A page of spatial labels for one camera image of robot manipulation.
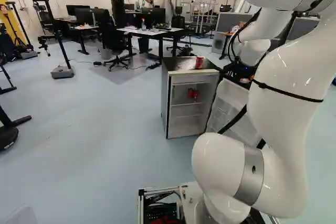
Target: black office chair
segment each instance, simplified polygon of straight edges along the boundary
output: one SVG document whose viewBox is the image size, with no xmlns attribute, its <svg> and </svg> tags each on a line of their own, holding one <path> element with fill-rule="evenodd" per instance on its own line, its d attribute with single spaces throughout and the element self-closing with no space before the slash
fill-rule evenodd
<svg viewBox="0 0 336 224">
<path fill-rule="evenodd" d="M 182 28 L 185 29 L 185 18 L 183 16 L 181 16 L 182 14 L 182 7 L 181 6 L 177 6 L 175 7 L 175 12 L 176 12 L 176 16 L 174 16 L 172 18 L 172 27 L 173 28 Z M 189 54 L 192 51 L 191 48 L 191 38 L 189 36 L 189 46 L 185 46 L 185 47 L 180 47 L 180 46 L 176 46 L 176 48 L 181 51 L 182 54 Z"/>
<path fill-rule="evenodd" d="M 111 49 L 112 55 L 116 56 L 113 60 L 104 61 L 103 66 L 106 66 L 108 63 L 112 63 L 109 67 L 109 71 L 112 71 L 112 68 L 115 65 L 122 64 L 126 68 L 129 66 L 131 63 L 131 58 L 129 55 L 119 57 L 119 55 L 125 49 L 127 49 L 126 38 L 122 31 L 116 30 L 112 20 L 110 20 L 108 23 L 99 25 L 99 39 L 102 42 L 103 49 Z"/>
</svg>

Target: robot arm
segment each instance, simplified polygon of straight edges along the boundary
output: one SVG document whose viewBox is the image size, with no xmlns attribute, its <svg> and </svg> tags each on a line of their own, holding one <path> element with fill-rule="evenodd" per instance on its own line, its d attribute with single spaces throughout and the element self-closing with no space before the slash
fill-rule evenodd
<svg viewBox="0 0 336 224">
<path fill-rule="evenodd" d="M 280 218 L 302 212 L 308 198 L 304 141 L 336 66 L 335 0 L 247 1 L 274 10 L 313 10 L 321 20 L 311 33 L 270 52 L 255 74 L 247 112 L 270 148 L 258 150 L 214 133 L 197 139 L 193 171 L 219 223 L 239 223 L 230 213 L 248 214 L 246 206 Z M 249 36 L 247 31 L 243 39 Z"/>
<path fill-rule="evenodd" d="M 236 38 L 234 50 L 241 61 L 254 66 L 270 47 L 270 39 L 279 35 L 291 19 L 292 11 L 263 8 L 258 19 Z"/>
</svg>

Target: white cabinet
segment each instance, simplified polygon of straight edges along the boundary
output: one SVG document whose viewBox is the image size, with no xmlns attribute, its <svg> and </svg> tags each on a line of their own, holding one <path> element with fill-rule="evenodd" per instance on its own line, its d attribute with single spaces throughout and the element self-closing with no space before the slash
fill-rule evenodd
<svg viewBox="0 0 336 224">
<path fill-rule="evenodd" d="M 219 71 L 207 59 L 201 70 L 195 70 L 195 61 L 195 57 L 163 59 L 161 116 L 166 138 L 205 131 Z"/>
</svg>

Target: white desk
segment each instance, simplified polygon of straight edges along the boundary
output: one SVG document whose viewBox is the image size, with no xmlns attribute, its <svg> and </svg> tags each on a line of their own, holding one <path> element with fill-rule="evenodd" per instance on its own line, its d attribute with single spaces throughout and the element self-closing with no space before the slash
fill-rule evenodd
<svg viewBox="0 0 336 224">
<path fill-rule="evenodd" d="M 159 28 L 155 28 L 153 30 L 142 30 L 142 29 L 135 29 L 134 27 L 124 27 L 118 28 L 118 31 L 123 31 L 125 33 L 129 33 L 129 53 L 132 54 L 132 44 L 131 44 L 131 35 L 137 37 L 146 37 L 151 39 L 156 39 L 159 41 L 159 62 L 161 65 L 162 58 L 163 58 L 163 37 L 174 37 L 173 41 L 173 57 L 176 56 L 176 46 L 178 39 L 178 33 L 175 32 L 183 31 L 182 28 L 171 28 L 171 30 L 160 30 Z"/>
<path fill-rule="evenodd" d="M 97 29 L 99 26 L 75 26 L 75 27 L 72 27 L 72 29 L 75 29 L 75 30 L 92 30 L 92 29 Z"/>
</svg>

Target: light gray floor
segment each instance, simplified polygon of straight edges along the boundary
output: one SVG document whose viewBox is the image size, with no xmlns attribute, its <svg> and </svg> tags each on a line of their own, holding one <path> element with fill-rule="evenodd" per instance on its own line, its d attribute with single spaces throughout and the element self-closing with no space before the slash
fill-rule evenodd
<svg viewBox="0 0 336 224">
<path fill-rule="evenodd" d="M 151 41 L 155 54 L 157 45 Z M 28 114 L 33 119 L 19 127 L 13 148 L 0 154 L 0 219 L 31 206 L 39 224 L 136 223 L 139 188 L 194 179 L 196 137 L 165 139 L 161 68 L 108 72 L 80 62 L 99 60 L 95 47 L 87 46 L 89 56 L 77 52 L 77 43 L 65 47 L 75 59 L 72 79 L 50 76 L 63 61 L 57 44 L 50 46 L 50 58 L 42 51 L 38 58 L 6 65 L 18 89 L 2 95 L 1 106 L 12 119 Z M 227 64 L 211 48 L 193 48 L 220 67 Z M 135 58 L 133 67 L 152 63 Z M 0 75 L 0 86 L 6 85 Z M 335 99 L 331 87 L 308 134 L 308 207 L 298 219 L 283 223 L 334 223 Z"/>
</svg>

